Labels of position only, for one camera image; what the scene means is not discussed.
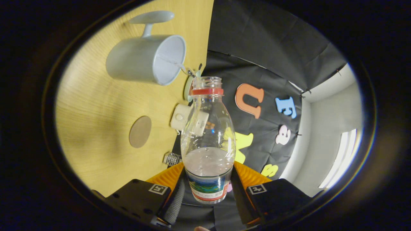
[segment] water bottle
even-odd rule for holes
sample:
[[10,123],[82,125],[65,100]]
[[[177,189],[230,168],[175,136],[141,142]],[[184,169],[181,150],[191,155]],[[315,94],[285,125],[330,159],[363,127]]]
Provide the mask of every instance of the water bottle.
[[194,198],[224,200],[236,154],[233,122],[222,102],[219,77],[193,80],[193,104],[181,133],[181,154]]

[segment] table surface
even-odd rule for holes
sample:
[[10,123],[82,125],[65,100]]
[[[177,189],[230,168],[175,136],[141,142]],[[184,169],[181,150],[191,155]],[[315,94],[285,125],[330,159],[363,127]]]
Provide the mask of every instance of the table surface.
[[[176,138],[170,118],[178,103],[188,103],[183,72],[168,86],[115,80],[107,74],[110,50],[143,33],[144,25],[128,20],[150,11],[172,11],[174,19],[155,24],[152,34],[181,35],[187,44],[184,65],[198,69],[206,64],[212,6],[213,0],[152,1],[105,26],[72,58],[60,82],[55,122],[64,155],[90,189],[109,196],[131,179],[147,180],[165,170],[163,156]],[[141,116],[151,118],[152,129],[147,143],[134,148],[129,132]]]

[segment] black cloth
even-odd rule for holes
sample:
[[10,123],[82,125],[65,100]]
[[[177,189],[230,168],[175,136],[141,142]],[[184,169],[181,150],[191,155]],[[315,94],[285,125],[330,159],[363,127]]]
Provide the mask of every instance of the black cloth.
[[[278,165],[277,173],[269,177],[272,180],[278,179],[287,165],[297,140],[296,133],[300,126],[302,105],[300,91],[286,79],[265,68],[216,52],[208,52],[207,66],[202,75],[222,78],[223,103],[233,120],[235,131],[254,135],[252,144],[241,149],[245,155],[244,164],[257,172],[261,172],[267,164]],[[264,89],[262,103],[249,95],[244,96],[245,103],[261,107],[259,119],[237,107],[235,95],[238,86],[243,83]],[[292,97],[297,117],[292,119],[289,115],[279,113],[275,104],[276,97],[280,99]],[[291,130],[291,138],[286,145],[275,143],[275,137],[282,125],[286,125]]]
[[346,64],[314,27],[261,0],[215,0],[208,38],[209,50],[261,65],[304,91]]

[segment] white cup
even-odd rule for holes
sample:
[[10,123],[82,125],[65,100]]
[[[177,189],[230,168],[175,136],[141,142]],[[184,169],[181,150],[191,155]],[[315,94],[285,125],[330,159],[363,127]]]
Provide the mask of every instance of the white cup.
[[140,38],[119,42],[107,56],[106,69],[114,79],[169,85],[185,59],[186,46],[179,35],[151,35],[154,23],[174,18],[169,11],[154,11],[132,18],[130,23],[144,23]]

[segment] round coaster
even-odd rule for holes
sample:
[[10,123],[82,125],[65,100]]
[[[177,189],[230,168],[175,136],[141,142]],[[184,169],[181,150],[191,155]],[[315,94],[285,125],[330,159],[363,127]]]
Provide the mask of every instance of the round coaster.
[[148,116],[138,118],[131,126],[129,141],[134,148],[141,148],[148,140],[151,131],[151,119]]

